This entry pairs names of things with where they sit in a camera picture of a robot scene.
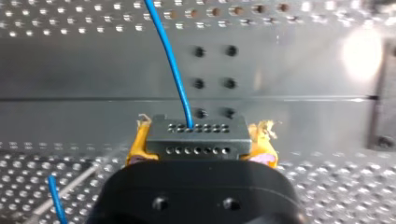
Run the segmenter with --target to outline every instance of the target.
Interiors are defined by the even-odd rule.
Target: blue cable
[[[55,176],[49,175],[48,181],[49,181],[49,192],[53,200],[56,216],[58,217],[61,224],[67,224],[66,214],[64,213],[64,208],[62,207],[61,200],[59,199],[58,190],[56,190]]]
[[[160,17],[155,10],[155,6],[151,0],[145,0],[146,7],[148,8],[148,12],[151,15],[152,21],[154,22],[155,27],[157,28],[158,35],[160,36],[161,41],[163,42],[163,48],[165,49],[166,56],[168,57],[168,62],[171,66],[172,74],[174,76],[178,95],[180,96],[181,103],[184,108],[184,115],[186,116],[187,126],[189,128],[193,128],[194,121],[192,120],[191,110],[189,100],[187,99],[186,92],[184,91],[183,81],[181,80],[180,73],[178,71],[177,62],[175,55],[172,51],[171,43],[169,42],[168,36],[166,35],[165,30],[163,29],[163,24],[161,23]]]

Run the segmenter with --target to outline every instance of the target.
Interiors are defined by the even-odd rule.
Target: metal panel
[[[330,8],[294,1],[160,3],[191,98],[375,93],[376,69],[361,78],[343,59],[345,43],[365,20],[359,1]],[[211,15],[215,8],[219,16]],[[141,2],[4,1],[0,98],[177,97],[148,19]],[[236,56],[226,55],[229,45]],[[205,57],[193,54],[196,46]],[[203,90],[191,85],[197,77]],[[235,79],[235,90],[222,86],[225,77]]]

